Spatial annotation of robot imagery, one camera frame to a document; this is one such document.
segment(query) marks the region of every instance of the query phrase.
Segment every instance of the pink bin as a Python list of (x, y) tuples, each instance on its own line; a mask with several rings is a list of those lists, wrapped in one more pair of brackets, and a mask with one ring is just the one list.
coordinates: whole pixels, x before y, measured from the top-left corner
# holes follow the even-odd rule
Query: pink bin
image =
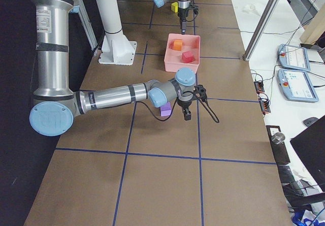
[[(175, 39), (181, 39), (183, 41), (181, 51), (173, 50)], [(187, 51), (193, 53), (194, 61), (183, 63), (182, 53)], [(164, 61), (167, 72), (177, 72), (182, 67), (188, 67), (196, 73), (200, 65), (200, 36), (169, 34)]]

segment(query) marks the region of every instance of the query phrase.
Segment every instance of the computer monitor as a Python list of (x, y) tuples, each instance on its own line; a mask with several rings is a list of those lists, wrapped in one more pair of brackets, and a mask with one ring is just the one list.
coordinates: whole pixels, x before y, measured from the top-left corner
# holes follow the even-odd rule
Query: computer monitor
[(325, 191), (325, 116), (290, 142), (306, 169)]

